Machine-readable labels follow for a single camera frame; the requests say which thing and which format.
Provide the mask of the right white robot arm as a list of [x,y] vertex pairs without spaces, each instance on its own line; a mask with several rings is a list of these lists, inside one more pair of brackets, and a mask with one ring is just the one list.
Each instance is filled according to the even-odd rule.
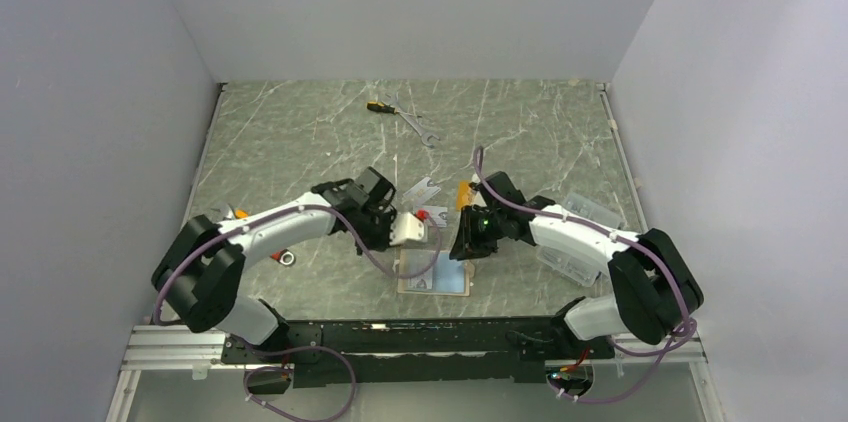
[[657,345],[690,331],[704,294],[666,232],[622,231],[544,196],[526,198],[503,172],[473,187],[483,202],[461,209],[452,259],[488,257],[508,238],[563,252],[610,280],[611,293],[575,299],[553,317],[551,343],[560,355],[574,357],[589,341],[622,333]]

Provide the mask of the white printed credit card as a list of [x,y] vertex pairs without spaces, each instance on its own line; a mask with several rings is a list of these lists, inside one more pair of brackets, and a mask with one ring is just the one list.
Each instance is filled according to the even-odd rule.
[[403,193],[402,199],[413,206],[424,205],[440,191],[441,187],[431,177],[423,177]]

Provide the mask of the silver credit card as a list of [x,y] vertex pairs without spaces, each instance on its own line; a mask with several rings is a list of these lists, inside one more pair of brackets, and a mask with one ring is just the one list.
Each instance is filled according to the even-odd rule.
[[448,225],[448,208],[444,206],[423,205],[414,209],[415,216],[423,221],[438,227]]

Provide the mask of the blue credit card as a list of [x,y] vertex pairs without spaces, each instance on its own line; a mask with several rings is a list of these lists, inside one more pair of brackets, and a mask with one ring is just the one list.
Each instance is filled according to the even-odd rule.
[[465,296],[470,290],[470,282],[462,261],[440,260],[433,268],[432,291],[439,295]]

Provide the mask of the beige leather card holder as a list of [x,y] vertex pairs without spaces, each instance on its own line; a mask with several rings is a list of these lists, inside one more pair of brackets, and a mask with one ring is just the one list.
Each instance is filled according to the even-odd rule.
[[410,279],[398,279],[399,294],[428,296],[468,297],[474,266],[467,261],[457,261],[442,251],[430,266],[432,250],[402,250],[395,268],[401,274],[415,274]]

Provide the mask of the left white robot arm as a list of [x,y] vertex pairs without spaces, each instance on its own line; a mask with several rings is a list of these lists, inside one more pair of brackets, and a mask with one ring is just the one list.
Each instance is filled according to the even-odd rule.
[[264,362],[290,345],[290,326],[267,302],[240,294],[243,273],[258,261],[312,239],[349,233],[360,255],[390,246],[397,217],[395,186],[367,167],[354,179],[313,186],[299,198],[241,219],[205,215],[180,229],[151,276],[157,292],[152,321],[165,305],[193,333],[217,329],[238,337]]

